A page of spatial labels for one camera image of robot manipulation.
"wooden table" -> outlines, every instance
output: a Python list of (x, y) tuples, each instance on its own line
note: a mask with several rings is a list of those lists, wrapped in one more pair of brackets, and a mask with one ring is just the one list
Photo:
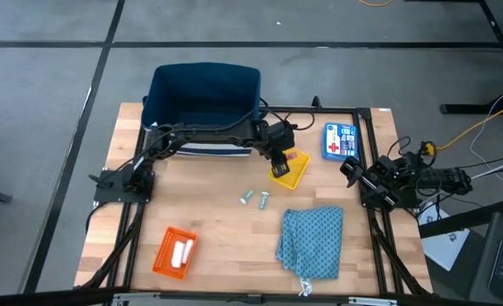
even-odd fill
[[(140, 125), (140, 103), (122, 103), (106, 160), (116, 168), (133, 156)], [(379, 154), (397, 139), (390, 110), (371, 109)], [(290, 121), (306, 126), (309, 114), (292, 114)], [(325, 161), (320, 135), (325, 122), (352, 124), (343, 114), (316, 114), (316, 123), (296, 132), (296, 147), (311, 156), (296, 190), (268, 178), (270, 163), (253, 151), (249, 157), (173, 156), (154, 165), (155, 189), (145, 207), (138, 241), (132, 289), (192, 292), (299, 293), (298, 277), (283, 270), (274, 253), (280, 238), (284, 211), (337, 205), (344, 209), (340, 274), (337, 280), (315, 280), (315, 294), (378, 294), (366, 211), (360, 206), (357, 186), (346, 188), (340, 162)], [(371, 164), (365, 123), (361, 122), (367, 164)], [(271, 194), (265, 210), (259, 196), (246, 204), (246, 190)], [(76, 285), (88, 281), (114, 247), (122, 204), (108, 204), (91, 219)], [(391, 213), (398, 255), (427, 290), (431, 282), (416, 221), (405, 211)], [(195, 254), (185, 280), (151, 271), (167, 226), (198, 235)], [(389, 260), (384, 254), (387, 287), (393, 291)], [(127, 254), (123, 254), (116, 284), (122, 283)]]

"yellow cable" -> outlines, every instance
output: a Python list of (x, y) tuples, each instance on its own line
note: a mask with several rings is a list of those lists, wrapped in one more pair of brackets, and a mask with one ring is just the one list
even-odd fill
[(473, 125), (472, 127), (468, 128), (465, 132), (461, 133), (459, 136), (455, 137), (452, 141), (448, 142), (448, 144), (445, 144), (443, 146), (439, 146), (437, 147), (437, 150), (445, 150), (445, 149), (448, 149), (448, 147), (450, 147), (451, 145), (453, 145), (457, 140), (461, 139), (461, 137), (467, 135), (469, 132), (471, 132), (474, 128), (480, 126), (481, 124), (483, 124), (484, 122), (488, 122), (489, 120), (497, 117), (498, 115), (502, 114), (503, 113), (503, 110), (499, 110), (497, 111), (494, 115), (492, 116), (489, 116), (487, 119), (484, 119), (482, 121), (480, 121), (479, 123)]
[(368, 5), (368, 6), (372, 6), (372, 7), (382, 7), (382, 6), (389, 5), (389, 3), (391, 3), (393, 0), (387, 0), (386, 3), (368, 3), (364, 0), (357, 0), (357, 1), (361, 2), (364, 5)]

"yellow container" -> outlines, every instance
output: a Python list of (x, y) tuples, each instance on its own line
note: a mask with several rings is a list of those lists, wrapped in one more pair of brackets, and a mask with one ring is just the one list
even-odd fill
[(300, 150), (289, 149), (284, 151), (287, 156), (287, 165), (289, 166), (289, 173), (279, 178), (275, 178), (272, 171), (268, 172), (268, 176), (276, 183), (282, 184), (285, 187), (294, 190), (299, 184), (304, 170), (310, 161), (310, 156), (301, 152)]

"patterned cloth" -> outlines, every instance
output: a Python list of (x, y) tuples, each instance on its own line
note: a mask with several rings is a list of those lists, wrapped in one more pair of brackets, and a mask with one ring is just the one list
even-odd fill
[(308, 279), (338, 278), (342, 218), (340, 207), (285, 211), (276, 251), (284, 269), (295, 270), (301, 283), (309, 282)]

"concrete floor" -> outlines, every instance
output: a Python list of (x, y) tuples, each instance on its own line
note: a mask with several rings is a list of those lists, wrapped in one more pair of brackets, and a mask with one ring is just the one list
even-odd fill
[[(489, 5), (503, 29), (503, 1)], [(0, 40), (104, 41), (115, 7), (116, 0), (0, 2)], [(495, 36), (472, 3), (394, 0), (370, 8), (350, 0), (143, 0), (127, 1), (115, 40), (493, 42)], [(10, 205), (0, 205), (0, 294), (20, 288), (99, 54), (99, 48), (0, 48), (0, 190), (14, 195)], [(158, 65), (196, 61), (258, 68), (271, 105), (309, 105), (318, 95), (324, 105), (391, 108), (399, 136), (411, 136), (414, 145), (444, 144), (483, 119), (443, 116), (440, 104), (485, 103), (503, 93), (499, 52), (112, 49), (38, 290), (73, 284), (94, 193), (87, 175), (104, 164), (120, 102), (140, 101)], [(468, 151), (474, 135), (442, 152), (438, 165), (479, 162)], [(488, 123), (475, 149), (486, 159), (503, 156), (503, 117)], [(473, 185), (467, 200), (503, 200), (497, 178)], [(443, 209), (461, 213), (473, 206), (446, 201)], [(435, 290), (449, 295), (441, 286)]]

